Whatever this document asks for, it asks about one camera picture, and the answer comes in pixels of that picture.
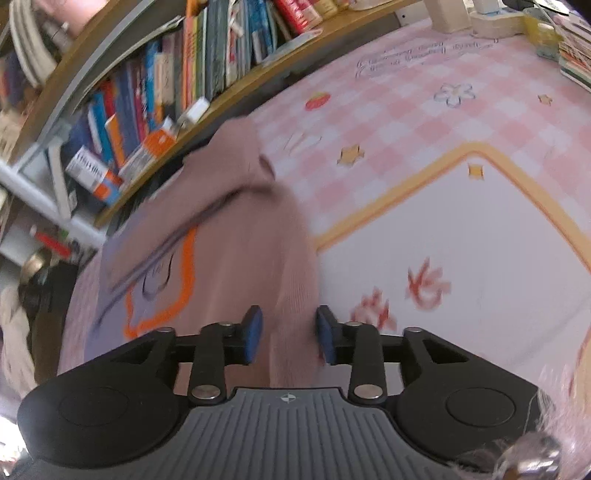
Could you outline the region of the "purple and pink knit sweater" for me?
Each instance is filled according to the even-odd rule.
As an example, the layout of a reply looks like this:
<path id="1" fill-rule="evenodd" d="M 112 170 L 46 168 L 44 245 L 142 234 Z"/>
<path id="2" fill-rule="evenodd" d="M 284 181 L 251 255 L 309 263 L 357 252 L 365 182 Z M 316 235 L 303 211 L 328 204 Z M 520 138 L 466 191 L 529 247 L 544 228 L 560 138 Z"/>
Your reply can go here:
<path id="1" fill-rule="evenodd" d="M 239 117 L 188 155 L 179 174 L 104 244 L 84 356 L 158 328 L 186 336 L 236 323 L 259 306 L 256 359 L 229 367 L 226 383 L 308 387 L 320 368 L 318 302 L 307 220 L 263 155 L 256 125 Z"/>

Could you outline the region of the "brown and beige clothes pile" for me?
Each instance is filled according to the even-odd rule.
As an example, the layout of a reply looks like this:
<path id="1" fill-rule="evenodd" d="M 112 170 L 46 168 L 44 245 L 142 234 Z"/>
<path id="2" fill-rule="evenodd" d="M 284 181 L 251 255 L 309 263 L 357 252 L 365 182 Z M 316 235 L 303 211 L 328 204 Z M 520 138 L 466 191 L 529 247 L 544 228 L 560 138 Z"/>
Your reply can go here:
<path id="1" fill-rule="evenodd" d="M 60 262 L 29 282 L 1 284 L 1 412 L 57 375 L 78 267 Z"/>

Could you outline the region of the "pink checkered cartoon table mat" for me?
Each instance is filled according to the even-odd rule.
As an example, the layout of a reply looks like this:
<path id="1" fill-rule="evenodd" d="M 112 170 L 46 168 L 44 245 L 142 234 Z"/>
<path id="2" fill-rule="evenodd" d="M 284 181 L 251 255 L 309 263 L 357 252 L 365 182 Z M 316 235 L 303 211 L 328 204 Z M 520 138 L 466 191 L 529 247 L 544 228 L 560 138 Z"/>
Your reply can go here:
<path id="1" fill-rule="evenodd" d="M 386 334 L 424 328 L 589 404 L 590 96 L 524 38 L 420 23 L 245 117 L 307 220 L 318 306 Z M 89 360 L 101 250 L 61 371 Z"/>

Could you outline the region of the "gold metal bowl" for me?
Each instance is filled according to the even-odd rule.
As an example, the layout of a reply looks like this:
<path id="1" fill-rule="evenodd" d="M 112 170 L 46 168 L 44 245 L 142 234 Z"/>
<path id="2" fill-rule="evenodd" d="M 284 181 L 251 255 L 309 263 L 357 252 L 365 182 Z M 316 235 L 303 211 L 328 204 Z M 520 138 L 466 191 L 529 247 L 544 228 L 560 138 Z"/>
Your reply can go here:
<path id="1" fill-rule="evenodd" d="M 24 284 L 31 280 L 37 273 L 51 264 L 52 253 L 46 248 L 34 251 L 24 262 L 20 271 L 20 283 Z"/>

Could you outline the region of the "white orange medicine box flat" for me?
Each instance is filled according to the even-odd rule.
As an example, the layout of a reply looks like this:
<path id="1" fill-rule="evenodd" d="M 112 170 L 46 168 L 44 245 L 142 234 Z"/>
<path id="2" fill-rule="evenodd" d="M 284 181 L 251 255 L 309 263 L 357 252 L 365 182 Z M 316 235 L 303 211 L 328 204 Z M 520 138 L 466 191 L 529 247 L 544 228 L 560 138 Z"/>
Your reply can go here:
<path id="1" fill-rule="evenodd" d="M 152 162 L 161 158 L 175 143 L 176 124 L 166 117 L 157 130 L 150 132 L 141 145 L 119 169 L 123 184 L 130 185 Z"/>

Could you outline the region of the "white orange medicine box upright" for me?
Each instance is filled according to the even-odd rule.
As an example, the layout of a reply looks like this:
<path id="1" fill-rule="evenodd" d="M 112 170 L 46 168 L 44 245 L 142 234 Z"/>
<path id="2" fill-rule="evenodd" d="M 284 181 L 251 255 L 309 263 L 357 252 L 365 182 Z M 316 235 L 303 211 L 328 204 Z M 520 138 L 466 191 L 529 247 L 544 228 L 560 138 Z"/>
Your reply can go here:
<path id="1" fill-rule="evenodd" d="M 113 205 L 120 197 L 122 179 L 85 146 L 66 163 L 65 172 L 106 205 Z"/>

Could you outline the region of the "small white charger block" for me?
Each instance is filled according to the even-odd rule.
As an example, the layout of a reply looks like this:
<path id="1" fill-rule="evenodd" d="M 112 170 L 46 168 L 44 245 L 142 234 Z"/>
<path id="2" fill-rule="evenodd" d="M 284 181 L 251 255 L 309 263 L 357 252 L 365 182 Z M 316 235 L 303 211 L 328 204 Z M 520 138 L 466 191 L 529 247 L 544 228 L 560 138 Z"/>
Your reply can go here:
<path id="1" fill-rule="evenodd" d="M 197 124 L 211 106 L 207 98 L 199 97 L 178 118 L 176 124 L 179 128 L 188 128 Z"/>

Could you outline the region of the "wooden white bookshelf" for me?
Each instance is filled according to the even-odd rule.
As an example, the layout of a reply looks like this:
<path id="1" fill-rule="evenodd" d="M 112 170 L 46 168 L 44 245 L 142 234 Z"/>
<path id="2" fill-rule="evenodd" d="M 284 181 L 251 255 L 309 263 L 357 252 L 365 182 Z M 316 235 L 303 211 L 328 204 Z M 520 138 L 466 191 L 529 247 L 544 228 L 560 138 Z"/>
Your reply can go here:
<path id="1" fill-rule="evenodd" d="M 1 13 L 1 185 L 78 242 L 100 246 L 112 217 L 171 159 L 238 112 L 267 84 L 332 49 L 377 36 L 399 1 L 356 2 L 276 45 L 287 21 L 273 1 L 112 1 L 55 61 L 32 6 Z M 211 106 L 186 129 L 199 97 Z M 166 117 L 176 143 L 106 205 L 65 172 L 87 147 L 116 175 Z"/>

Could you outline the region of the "red thick dictionary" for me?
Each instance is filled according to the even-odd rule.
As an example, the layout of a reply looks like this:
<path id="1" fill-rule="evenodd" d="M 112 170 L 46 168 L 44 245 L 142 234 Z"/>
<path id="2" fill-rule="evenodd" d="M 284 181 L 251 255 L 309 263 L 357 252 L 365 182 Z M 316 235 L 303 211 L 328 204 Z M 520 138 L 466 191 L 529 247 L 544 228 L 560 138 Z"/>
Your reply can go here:
<path id="1" fill-rule="evenodd" d="M 287 21 L 290 30 L 303 34 L 322 23 L 322 16 L 308 0 L 274 0 L 274 6 Z"/>

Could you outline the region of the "white power strip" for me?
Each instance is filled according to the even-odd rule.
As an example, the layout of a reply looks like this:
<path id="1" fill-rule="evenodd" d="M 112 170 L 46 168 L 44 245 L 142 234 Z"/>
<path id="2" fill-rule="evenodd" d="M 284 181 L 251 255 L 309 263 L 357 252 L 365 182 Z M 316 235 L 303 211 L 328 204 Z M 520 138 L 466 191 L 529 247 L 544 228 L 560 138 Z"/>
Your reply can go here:
<path id="1" fill-rule="evenodd" d="M 501 9 L 497 12 L 481 14 L 470 13 L 472 32 L 478 38 L 499 40 L 525 33 L 525 21 L 522 12 Z"/>

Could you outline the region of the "small yellow glass jar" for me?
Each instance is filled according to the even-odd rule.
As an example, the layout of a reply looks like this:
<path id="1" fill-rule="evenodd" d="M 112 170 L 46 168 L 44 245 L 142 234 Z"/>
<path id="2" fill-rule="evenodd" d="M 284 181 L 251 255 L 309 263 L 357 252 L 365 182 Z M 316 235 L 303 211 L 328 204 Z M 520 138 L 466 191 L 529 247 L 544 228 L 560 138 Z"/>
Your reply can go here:
<path id="1" fill-rule="evenodd" d="M 548 60 L 558 61 L 560 36 L 547 15 L 537 7 L 523 10 L 527 39 L 535 47 L 536 54 Z"/>

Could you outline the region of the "stack of books at right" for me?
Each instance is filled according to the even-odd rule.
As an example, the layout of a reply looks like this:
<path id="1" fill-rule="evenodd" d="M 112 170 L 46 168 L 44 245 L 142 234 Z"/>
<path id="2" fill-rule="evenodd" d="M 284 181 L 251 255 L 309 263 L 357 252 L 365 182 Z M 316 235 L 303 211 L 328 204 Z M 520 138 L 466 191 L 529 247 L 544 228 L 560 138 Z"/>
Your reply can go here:
<path id="1" fill-rule="evenodd" d="M 590 91 L 590 25 L 577 13 L 555 19 L 559 42 L 561 73 Z"/>

